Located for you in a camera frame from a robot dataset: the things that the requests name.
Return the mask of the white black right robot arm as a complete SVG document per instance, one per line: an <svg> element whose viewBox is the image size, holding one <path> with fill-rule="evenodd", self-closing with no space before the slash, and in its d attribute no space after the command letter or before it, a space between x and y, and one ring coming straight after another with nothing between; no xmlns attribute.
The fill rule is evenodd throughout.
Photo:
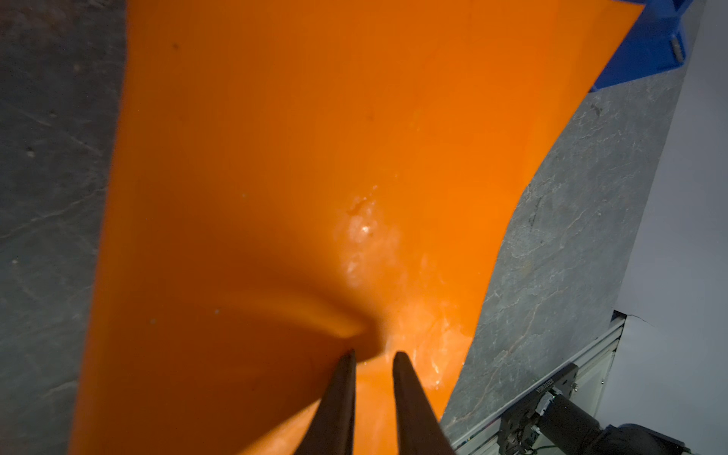
<svg viewBox="0 0 728 455"><path fill-rule="evenodd" d="M555 395L538 417L537 427L563 454L692 454L685 443L636 424L602 428L563 395Z"/></svg>

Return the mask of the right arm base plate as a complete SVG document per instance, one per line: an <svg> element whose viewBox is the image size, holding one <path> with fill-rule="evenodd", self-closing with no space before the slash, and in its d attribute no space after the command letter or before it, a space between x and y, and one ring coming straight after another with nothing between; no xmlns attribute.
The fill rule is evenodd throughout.
<svg viewBox="0 0 728 455"><path fill-rule="evenodd" d="M500 455L526 454L538 439L538 420L555 395L572 395L578 366L569 363L534 386L500 418L497 443Z"/></svg>

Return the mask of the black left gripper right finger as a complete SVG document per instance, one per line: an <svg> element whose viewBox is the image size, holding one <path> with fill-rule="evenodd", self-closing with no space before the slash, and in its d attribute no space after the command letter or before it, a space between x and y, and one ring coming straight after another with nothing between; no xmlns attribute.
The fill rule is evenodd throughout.
<svg viewBox="0 0 728 455"><path fill-rule="evenodd" d="M402 455L454 455L409 356L397 352L392 364L398 450Z"/></svg>

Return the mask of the orange wrapping paper sheet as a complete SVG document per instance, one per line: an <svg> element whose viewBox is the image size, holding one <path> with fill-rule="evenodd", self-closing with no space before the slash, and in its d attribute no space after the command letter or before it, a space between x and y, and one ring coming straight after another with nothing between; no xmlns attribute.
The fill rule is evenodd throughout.
<svg viewBox="0 0 728 455"><path fill-rule="evenodd" d="M512 214L627 1L131 1L73 454L290 454L354 351L442 415Z"/></svg>

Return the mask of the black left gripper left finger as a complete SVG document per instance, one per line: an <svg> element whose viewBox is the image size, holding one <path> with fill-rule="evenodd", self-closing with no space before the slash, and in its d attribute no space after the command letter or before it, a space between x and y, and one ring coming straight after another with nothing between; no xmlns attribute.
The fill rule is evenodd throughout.
<svg viewBox="0 0 728 455"><path fill-rule="evenodd" d="M352 455L356 411L356 353L337 363L295 455Z"/></svg>

